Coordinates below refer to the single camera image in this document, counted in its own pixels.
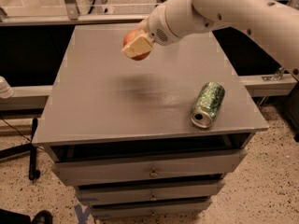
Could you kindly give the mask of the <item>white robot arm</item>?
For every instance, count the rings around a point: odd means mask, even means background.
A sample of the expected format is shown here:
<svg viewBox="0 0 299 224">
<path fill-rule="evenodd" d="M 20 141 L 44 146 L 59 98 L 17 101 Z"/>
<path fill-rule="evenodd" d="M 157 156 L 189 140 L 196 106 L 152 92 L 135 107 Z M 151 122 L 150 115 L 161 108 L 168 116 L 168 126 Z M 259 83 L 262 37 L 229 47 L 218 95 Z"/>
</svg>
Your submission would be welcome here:
<svg viewBox="0 0 299 224">
<path fill-rule="evenodd" d="M 124 37 L 123 54 L 144 59 L 154 44 L 231 27 L 299 78 L 299 9 L 275 0 L 167 0 Z"/>
</svg>

